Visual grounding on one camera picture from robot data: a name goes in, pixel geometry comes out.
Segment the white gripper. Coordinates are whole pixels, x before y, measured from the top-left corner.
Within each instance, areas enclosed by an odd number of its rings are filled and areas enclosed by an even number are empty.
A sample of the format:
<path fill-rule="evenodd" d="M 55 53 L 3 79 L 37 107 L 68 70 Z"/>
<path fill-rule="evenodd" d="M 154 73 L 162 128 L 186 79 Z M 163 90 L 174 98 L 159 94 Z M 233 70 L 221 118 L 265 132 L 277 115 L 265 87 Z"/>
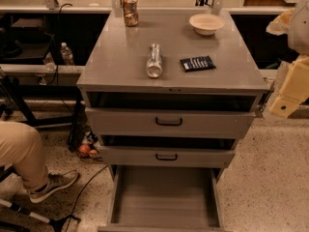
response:
<path fill-rule="evenodd" d="M 309 98 L 309 56 L 300 55 L 288 67 L 277 97 L 270 106 L 273 115 L 287 118 Z"/>

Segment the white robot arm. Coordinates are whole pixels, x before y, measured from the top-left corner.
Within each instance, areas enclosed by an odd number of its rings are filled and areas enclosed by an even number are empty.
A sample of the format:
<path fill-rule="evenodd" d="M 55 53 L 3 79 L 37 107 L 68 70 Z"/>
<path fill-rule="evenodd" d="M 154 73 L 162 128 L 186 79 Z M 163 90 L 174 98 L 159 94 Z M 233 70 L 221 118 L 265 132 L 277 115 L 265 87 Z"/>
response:
<path fill-rule="evenodd" d="M 272 35 L 288 36 L 288 47 L 299 54 L 288 66 L 287 75 L 269 111 L 287 118 L 309 98 L 309 0 L 300 0 L 268 26 Z"/>

